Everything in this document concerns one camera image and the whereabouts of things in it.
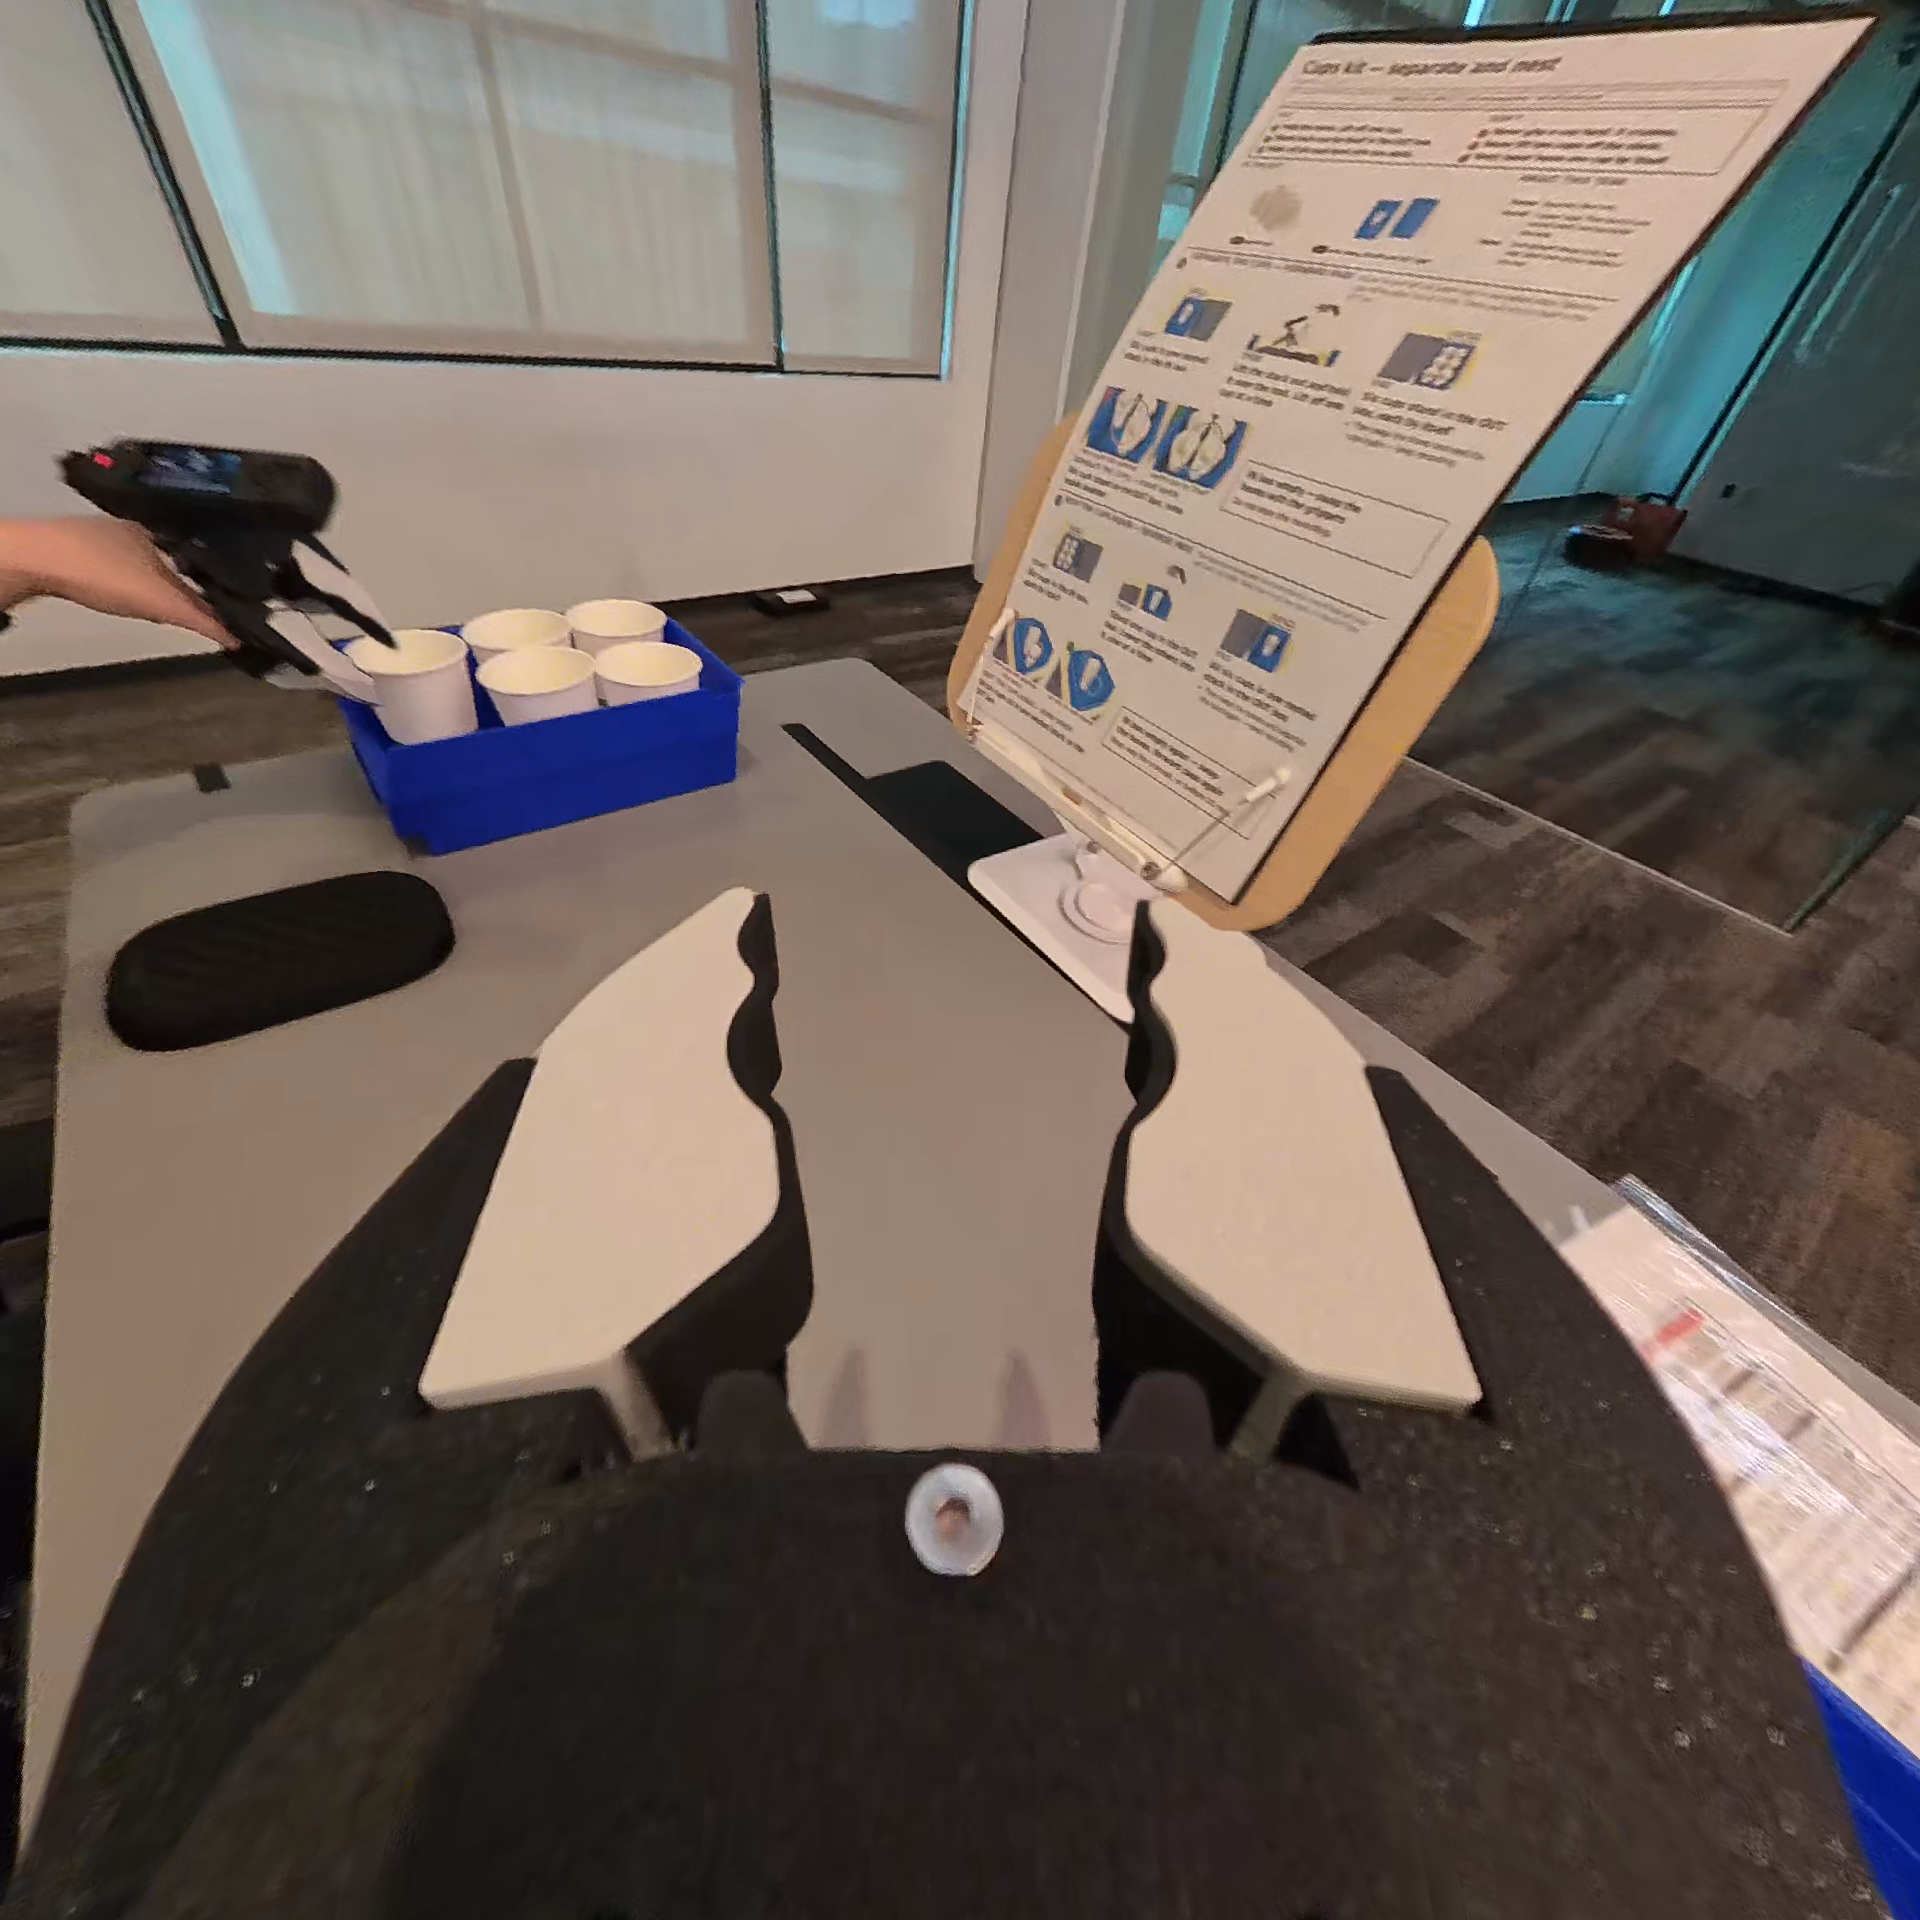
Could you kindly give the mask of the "narrow blue plastic bin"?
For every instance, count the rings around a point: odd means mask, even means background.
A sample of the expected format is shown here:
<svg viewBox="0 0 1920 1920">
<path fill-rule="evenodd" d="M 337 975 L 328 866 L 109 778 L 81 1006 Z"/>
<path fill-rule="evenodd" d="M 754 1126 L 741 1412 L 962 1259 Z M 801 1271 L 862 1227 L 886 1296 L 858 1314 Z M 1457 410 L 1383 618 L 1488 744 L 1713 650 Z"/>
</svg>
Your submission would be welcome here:
<svg viewBox="0 0 1920 1920">
<path fill-rule="evenodd" d="M 732 781 L 741 677 L 674 620 L 664 640 L 704 655 L 704 680 L 660 703 L 503 726 L 471 658 L 477 730 L 408 748 L 385 735 L 373 706 L 340 699 L 351 751 L 398 839 L 458 852 Z"/>
</svg>

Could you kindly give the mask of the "wooden instruction clipboard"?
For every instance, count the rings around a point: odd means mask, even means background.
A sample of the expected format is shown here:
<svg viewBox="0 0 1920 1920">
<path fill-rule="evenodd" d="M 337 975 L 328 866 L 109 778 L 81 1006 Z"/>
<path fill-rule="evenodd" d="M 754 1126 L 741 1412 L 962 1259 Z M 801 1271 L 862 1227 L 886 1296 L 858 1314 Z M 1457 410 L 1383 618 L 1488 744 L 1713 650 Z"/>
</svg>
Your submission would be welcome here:
<svg viewBox="0 0 1920 1920">
<path fill-rule="evenodd" d="M 1548 443 L 1878 23 L 1335 26 L 1040 455 L 954 661 L 980 759 L 1245 910 Z"/>
</svg>

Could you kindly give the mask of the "white clipboard stand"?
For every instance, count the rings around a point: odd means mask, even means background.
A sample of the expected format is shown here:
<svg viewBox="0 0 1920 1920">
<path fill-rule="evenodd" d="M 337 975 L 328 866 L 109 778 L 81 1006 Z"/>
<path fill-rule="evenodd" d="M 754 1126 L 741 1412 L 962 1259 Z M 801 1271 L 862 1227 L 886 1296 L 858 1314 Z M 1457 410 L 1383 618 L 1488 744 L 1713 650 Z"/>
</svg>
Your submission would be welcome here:
<svg viewBox="0 0 1920 1920">
<path fill-rule="evenodd" d="M 1057 831 L 973 859 L 966 887 L 1105 1018 L 1132 1024 L 1138 908 L 1188 891 L 1190 878 L 1156 862 L 1138 871 L 1081 835 Z"/>
</svg>

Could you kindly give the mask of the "person's left hand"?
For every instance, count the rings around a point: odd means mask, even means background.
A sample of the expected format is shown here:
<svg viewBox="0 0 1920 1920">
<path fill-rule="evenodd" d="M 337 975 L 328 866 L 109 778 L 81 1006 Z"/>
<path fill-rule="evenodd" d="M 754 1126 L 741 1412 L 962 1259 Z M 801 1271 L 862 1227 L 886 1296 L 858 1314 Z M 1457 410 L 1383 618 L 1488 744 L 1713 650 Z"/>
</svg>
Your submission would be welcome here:
<svg viewBox="0 0 1920 1920">
<path fill-rule="evenodd" d="M 156 542 L 109 517 L 1 518 L 1 628 L 40 599 L 194 634 L 229 654 L 239 647 Z"/>
</svg>

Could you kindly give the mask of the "large blue plastic bin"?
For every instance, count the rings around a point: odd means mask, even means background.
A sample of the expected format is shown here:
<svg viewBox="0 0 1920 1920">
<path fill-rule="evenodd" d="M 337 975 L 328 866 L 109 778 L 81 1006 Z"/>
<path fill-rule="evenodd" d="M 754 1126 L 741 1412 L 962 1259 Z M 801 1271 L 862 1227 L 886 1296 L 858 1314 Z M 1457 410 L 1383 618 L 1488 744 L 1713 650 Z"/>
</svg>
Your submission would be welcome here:
<svg viewBox="0 0 1920 1920">
<path fill-rule="evenodd" d="M 1814 1667 L 1805 1671 L 1880 1902 L 1892 1917 L 1918 1917 L 1918 1757 Z"/>
</svg>

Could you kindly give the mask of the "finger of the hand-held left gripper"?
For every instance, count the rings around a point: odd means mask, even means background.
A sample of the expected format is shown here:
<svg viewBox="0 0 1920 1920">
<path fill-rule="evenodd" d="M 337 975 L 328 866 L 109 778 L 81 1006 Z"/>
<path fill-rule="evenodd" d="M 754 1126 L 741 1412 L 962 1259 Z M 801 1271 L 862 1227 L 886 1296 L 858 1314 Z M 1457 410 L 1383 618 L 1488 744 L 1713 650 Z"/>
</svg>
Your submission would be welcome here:
<svg viewBox="0 0 1920 1920">
<path fill-rule="evenodd" d="M 398 650 L 394 635 L 369 595 L 322 540 L 289 542 L 286 560 L 277 564 L 277 599 L 311 621 L 328 618 L 359 638 Z"/>
<path fill-rule="evenodd" d="M 375 706 L 375 678 L 349 658 L 349 644 L 356 640 L 373 640 L 378 647 L 381 620 L 376 615 L 264 615 L 260 680 Z"/>
</svg>

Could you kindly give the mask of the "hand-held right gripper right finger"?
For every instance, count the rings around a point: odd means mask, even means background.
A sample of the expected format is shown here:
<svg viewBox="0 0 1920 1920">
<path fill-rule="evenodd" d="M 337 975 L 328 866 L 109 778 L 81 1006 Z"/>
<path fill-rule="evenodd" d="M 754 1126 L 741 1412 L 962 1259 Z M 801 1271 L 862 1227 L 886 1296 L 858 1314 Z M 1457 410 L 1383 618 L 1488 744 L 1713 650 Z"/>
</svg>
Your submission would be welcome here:
<svg viewBox="0 0 1920 1920">
<path fill-rule="evenodd" d="M 1482 1387 L 1369 1066 L 1245 934 L 1144 903 L 1134 1100 L 1094 1239 L 1094 1407 L 1265 1459 L 1314 1399 L 1445 1412 Z"/>
</svg>

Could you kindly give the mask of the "laminated paper sheet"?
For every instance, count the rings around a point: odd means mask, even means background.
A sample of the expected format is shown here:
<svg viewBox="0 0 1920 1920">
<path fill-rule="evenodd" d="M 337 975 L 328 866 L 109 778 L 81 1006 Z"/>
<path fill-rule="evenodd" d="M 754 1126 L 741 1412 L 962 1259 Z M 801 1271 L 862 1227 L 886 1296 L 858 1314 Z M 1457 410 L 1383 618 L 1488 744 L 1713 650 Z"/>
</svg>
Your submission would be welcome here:
<svg viewBox="0 0 1920 1920">
<path fill-rule="evenodd" d="M 1814 1676 L 1918 1740 L 1916 1407 L 1830 1354 L 1648 1189 L 1559 1253 L 1690 1434 Z"/>
</svg>

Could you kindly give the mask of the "large window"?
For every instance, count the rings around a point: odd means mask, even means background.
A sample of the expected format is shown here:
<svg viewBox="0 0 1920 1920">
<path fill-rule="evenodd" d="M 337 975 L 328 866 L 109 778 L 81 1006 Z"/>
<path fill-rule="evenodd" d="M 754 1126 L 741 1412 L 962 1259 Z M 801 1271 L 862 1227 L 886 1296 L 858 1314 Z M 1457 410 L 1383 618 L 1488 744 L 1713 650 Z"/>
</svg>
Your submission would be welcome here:
<svg viewBox="0 0 1920 1920">
<path fill-rule="evenodd" d="M 945 373 L 970 4 L 1 28 L 8 344 Z"/>
</svg>

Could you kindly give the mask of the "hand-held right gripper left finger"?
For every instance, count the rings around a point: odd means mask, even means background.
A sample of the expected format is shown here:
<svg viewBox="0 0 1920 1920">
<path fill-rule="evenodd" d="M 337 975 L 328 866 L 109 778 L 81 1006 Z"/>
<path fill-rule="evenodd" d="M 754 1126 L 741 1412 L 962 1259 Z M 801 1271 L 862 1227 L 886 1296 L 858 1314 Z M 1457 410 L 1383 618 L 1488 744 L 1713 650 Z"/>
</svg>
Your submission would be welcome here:
<svg viewBox="0 0 1920 1920">
<path fill-rule="evenodd" d="M 732 887 L 542 1043 L 423 1363 L 432 1410 L 594 1396 L 630 1454 L 781 1378 L 813 1282 L 773 901 Z"/>
</svg>

